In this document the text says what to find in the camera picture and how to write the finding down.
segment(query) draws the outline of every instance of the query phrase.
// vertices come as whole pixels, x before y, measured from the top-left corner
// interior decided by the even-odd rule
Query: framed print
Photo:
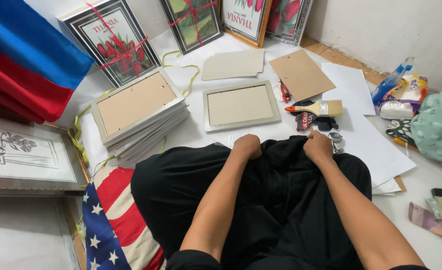
[[[204,91],[203,103],[206,132],[281,121],[269,81]]]
[[[109,147],[186,107],[162,67],[95,100],[91,107],[102,143]]]
[[[266,38],[299,46],[313,0],[273,0]]]
[[[222,0],[223,30],[255,48],[263,46],[272,0]]]
[[[87,5],[58,19],[68,27],[84,49],[96,60],[98,66],[109,64],[102,70],[115,88],[126,85],[161,66],[158,56],[149,40],[145,40],[146,35],[126,0],[103,0],[94,3],[93,7],[116,35],[123,48],[112,39],[111,31]],[[141,42],[142,45],[131,53],[132,57],[122,58],[126,52],[132,51]]]
[[[223,35],[216,0],[159,1],[182,54],[192,52]]]
[[[66,129],[0,119],[0,195],[81,195],[89,180]]]

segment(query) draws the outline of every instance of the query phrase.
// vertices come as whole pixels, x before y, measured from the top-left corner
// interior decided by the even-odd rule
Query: blue fabric
[[[92,57],[23,0],[0,1],[0,52],[18,65],[73,90],[94,63]]]

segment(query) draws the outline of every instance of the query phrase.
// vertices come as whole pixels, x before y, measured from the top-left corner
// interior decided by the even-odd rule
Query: red ribbon
[[[186,4],[188,4],[191,7],[191,9],[188,11],[188,13],[183,15],[181,18],[177,19],[175,22],[173,22],[173,23],[168,22],[168,24],[170,27],[172,27],[175,24],[177,24],[178,22],[180,22],[181,20],[183,20],[186,16],[188,16],[188,14],[193,15],[193,22],[194,22],[194,26],[196,27],[197,39],[199,40],[200,46],[203,46],[203,43],[201,42],[200,33],[198,32],[198,25],[196,24],[196,16],[198,15],[196,10],[203,9],[203,8],[206,8],[206,7],[209,7],[212,5],[216,5],[216,1],[212,1],[211,3],[207,4],[206,6],[202,6],[202,7],[198,7],[198,8],[193,8],[193,6],[191,5],[191,0],[183,0],[183,1],[186,2]]]
[[[125,49],[125,47],[123,46],[123,44],[121,43],[121,41],[119,41],[118,37],[113,33],[113,31],[111,31],[111,28],[108,26],[108,24],[103,20],[103,18],[99,14],[99,12],[93,7],[93,5],[90,3],[86,3],[86,5],[88,5],[94,11],[94,13],[96,13],[96,15],[98,15],[99,19],[102,21],[104,26],[109,30],[109,32],[111,32],[111,34],[112,34],[111,40],[113,40],[114,43],[116,43],[116,45],[118,45],[124,51],[124,53],[117,53],[115,60],[113,60],[105,65],[102,65],[99,68],[105,68],[105,67],[112,65],[112,64],[114,64],[124,58],[128,58],[129,64],[131,64],[131,66],[133,67],[134,73],[136,73],[136,77],[139,78],[140,76],[138,75],[138,72],[134,68],[133,62],[131,61],[131,57],[133,56],[133,55],[131,55],[131,53],[134,52],[137,48],[139,48],[146,40],[148,40],[148,37],[146,36],[138,45],[134,46],[134,48],[132,50],[127,51]]]

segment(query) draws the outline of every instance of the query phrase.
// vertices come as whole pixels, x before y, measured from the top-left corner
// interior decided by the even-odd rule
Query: stack of cardboard sheets
[[[263,48],[215,53],[204,62],[202,80],[257,77],[263,62]]]
[[[163,68],[92,104],[104,146],[118,160],[133,163],[188,118],[187,107]]]

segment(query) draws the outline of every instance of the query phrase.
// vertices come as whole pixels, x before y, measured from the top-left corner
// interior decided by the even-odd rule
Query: white paper sheet
[[[345,107],[343,116],[336,117],[336,122],[339,125],[336,132],[343,137],[345,152],[357,156],[366,164],[373,188],[416,167],[354,108]]]
[[[321,70],[336,85],[323,93],[324,101],[342,100],[343,107],[364,115],[376,115],[363,71],[333,63],[322,63]]]
[[[400,186],[394,180],[394,178],[389,179],[386,183],[380,184],[373,188],[373,194],[390,194],[396,191],[401,191]]]

